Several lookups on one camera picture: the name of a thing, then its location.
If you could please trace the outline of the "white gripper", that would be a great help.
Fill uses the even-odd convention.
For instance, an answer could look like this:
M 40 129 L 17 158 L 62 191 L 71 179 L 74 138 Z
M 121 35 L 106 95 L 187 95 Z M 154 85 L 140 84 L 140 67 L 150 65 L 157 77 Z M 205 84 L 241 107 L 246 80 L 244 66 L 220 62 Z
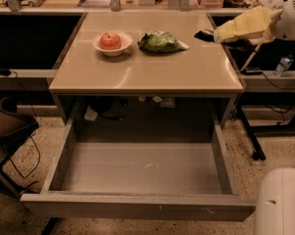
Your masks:
M 295 0 L 273 0 L 271 9 L 277 13 L 274 26 L 272 11 L 258 6 L 218 26 L 214 30 L 214 41 L 230 43 L 248 40 L 251 44 L 264 44 L 274 38 L 295 40 Z

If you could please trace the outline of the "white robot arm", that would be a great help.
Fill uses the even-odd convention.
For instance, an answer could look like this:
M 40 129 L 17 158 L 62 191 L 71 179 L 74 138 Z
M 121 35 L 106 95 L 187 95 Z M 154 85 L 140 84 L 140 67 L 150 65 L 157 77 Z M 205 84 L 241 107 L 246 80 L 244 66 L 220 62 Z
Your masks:
M 273 0 L 218 26 L 217 43 L 247 40 L 259 47 L 275 39 L 295 40 L 295 0 Z M 254 235 L 295 235 L 295 168 L 283 167 L 263 179 L 255 211 Z

